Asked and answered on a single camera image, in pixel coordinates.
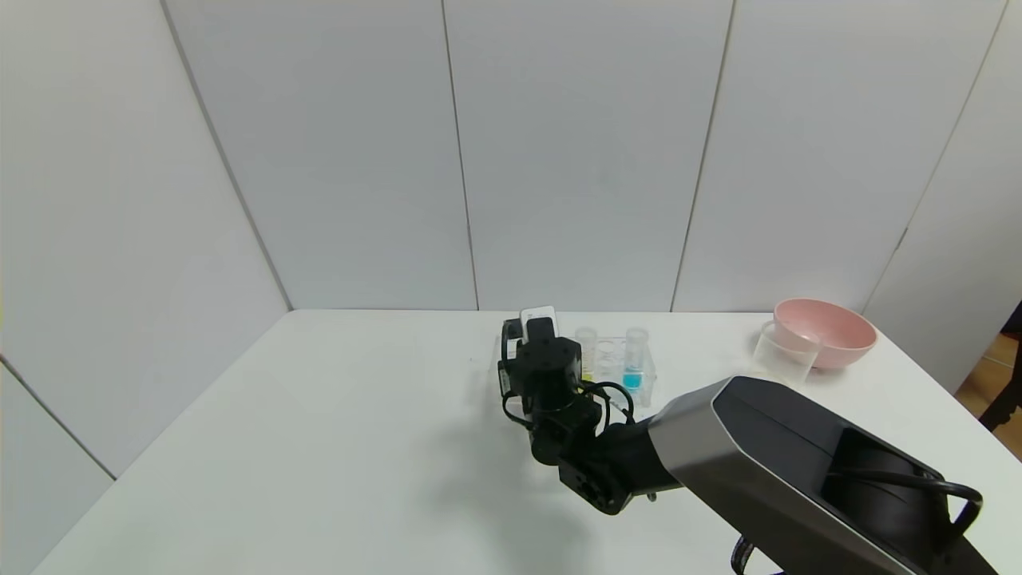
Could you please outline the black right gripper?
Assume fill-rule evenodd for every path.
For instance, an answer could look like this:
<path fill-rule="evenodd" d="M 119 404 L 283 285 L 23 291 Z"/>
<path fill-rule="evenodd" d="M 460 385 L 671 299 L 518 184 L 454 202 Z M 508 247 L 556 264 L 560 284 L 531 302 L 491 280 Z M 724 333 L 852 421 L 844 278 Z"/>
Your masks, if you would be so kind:
<path fill-rule="evenodd" d="M 521 395 L 516 387 L 517 353 L 521 348 L 523 327 L 521 318 L 510 318 L 501 325 L 501 355 L 497 358 L 497 377 L 501 395 Z"/>

